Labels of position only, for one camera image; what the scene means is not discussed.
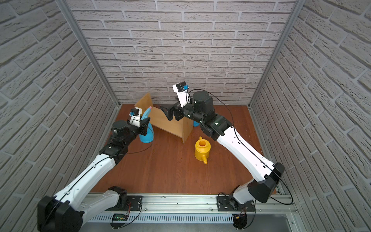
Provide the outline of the yellow watering can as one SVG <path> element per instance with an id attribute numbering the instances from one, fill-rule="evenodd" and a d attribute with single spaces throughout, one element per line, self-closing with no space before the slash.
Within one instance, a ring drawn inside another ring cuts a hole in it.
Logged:
<path id="1" fill-rule="evenodd" d="M 202 161 L 205 165 L 208 164 L 208 158 L 211 150 L 211 144 L 208 140 L 202 137 L 195 144 L 195 158 Z"/>

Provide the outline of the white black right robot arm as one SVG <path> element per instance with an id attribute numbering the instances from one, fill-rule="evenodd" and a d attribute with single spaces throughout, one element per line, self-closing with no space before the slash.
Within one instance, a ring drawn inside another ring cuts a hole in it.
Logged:
<path id="1" fill-rule="evenodd" d="M 178 102 L 162 105 L 160 109 L 166 118 L 177 121 L 188 118 L 199 123 L 203 133 L 229 150 L 249 171 L 252 180 L 238 186 L 230 197 L 231 204 L 239 208 L 256 200 L 266 203 L 279 184 L 285 168 L 262 156 L 237 132 L 233 124 L 214 109 L 210 93 L 197 91 L 190 95 L 186 90 L 177 93 Z"/>

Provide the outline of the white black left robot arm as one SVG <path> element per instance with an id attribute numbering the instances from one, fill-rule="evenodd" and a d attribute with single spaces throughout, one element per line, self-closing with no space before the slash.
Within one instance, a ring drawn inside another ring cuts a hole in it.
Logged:
<path id="1" fill-rule="evenodd" d="M 138 135 L 146 135 L 150 118 L 133 116 L 112 126 L 110 143 L 104 146 L 94 161 L 70 184 L 54 196 L 43 197 L 37 205 L 37 230 L 40 232 L 78 232 L 88 221 L 103 211 L 128 208 L 127 191 L 111 187 L 102 195 L 84 202 L 93 187 L 112 170 L 128 152 L 128 146 Z"/>

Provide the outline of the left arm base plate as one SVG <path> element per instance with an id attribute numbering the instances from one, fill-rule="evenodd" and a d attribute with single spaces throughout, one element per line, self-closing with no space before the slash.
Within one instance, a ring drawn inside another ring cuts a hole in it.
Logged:
<path id="1" fill-rule="evenodd" d="M 118 203 L 107 211 L 140 211 L 143 196 L 129 195 L 119 197 Z"/>

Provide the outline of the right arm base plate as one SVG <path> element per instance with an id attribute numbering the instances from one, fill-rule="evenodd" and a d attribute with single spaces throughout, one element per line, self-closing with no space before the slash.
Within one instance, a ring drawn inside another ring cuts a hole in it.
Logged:
<path id="1" fill-rule="evenodd" d="M 217 195 L 216 205 L 219 212 L 255 212 L 256 205 L 253 200 L 248 201 L 244 204 L 238 203 L 232 196 L 229 195 Z"/>

